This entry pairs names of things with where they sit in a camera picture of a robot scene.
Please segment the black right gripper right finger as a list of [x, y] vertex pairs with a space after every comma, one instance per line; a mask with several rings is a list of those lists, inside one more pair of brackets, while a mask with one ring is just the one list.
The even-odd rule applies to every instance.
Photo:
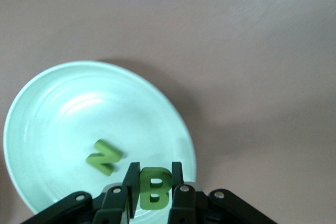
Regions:
[[184, 182], [182, 163], [172, 163], [172, 207], [168, 223], [275, 223], [227, 189], [206, 195]]

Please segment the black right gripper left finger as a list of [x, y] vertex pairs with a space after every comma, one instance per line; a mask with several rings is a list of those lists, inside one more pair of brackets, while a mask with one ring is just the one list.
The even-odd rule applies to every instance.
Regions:
[[140, 163], [129, 165], [122, 183], [106, 186], [93, 198], [77, 191], [27, 219], [25, 223], [129, 223], [140, 193]]

